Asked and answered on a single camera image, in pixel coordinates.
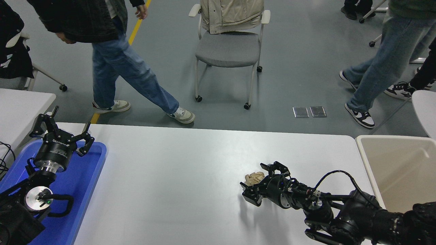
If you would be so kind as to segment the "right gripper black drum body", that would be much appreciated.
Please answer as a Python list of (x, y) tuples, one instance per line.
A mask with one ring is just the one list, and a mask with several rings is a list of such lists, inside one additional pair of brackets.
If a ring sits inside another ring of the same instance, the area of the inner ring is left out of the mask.
[(283, 175), (271, 175), (267, 177), (266, 198), (278, 205), (280, 208), (291, 208), (285, 191), (288, 190), (290, 179)]

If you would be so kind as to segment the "person's right hand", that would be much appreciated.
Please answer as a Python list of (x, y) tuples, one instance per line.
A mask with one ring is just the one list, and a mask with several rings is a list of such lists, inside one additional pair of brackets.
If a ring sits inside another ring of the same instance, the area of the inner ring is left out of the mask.
[(67, 38), (64, 32), (57, 32), (56, 36), (59, 39), (61, 39), (64, 43), (67, 43), (67, 44), (75, 44), (76, 43), (76, 41)]

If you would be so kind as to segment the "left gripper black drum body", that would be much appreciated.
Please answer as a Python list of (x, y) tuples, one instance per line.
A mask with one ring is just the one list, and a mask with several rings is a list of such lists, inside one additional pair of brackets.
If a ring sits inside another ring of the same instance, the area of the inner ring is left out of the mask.
[(34, 163), (51, 160), (56, 163), (69, 163), (73, 152), (76, 150), (76, 142), (68, 141), (73, 137), (69, 132), (61, 131), (60, 137), (54, 132), (47, 133)]

